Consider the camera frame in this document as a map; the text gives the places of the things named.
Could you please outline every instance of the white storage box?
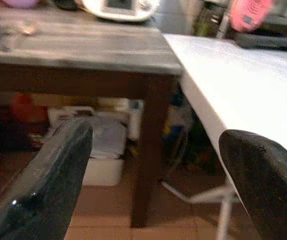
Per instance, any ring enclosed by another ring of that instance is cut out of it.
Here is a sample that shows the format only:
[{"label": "white storage box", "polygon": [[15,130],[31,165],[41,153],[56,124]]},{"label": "white storage box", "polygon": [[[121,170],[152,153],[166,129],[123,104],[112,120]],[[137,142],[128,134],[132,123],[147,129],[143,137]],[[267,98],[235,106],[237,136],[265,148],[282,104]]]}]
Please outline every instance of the white storage box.
[{"label": "white storage box", "polygon": [[90,158],[86,167],[83,186],[115,186],[122,178],[124,160]]}]

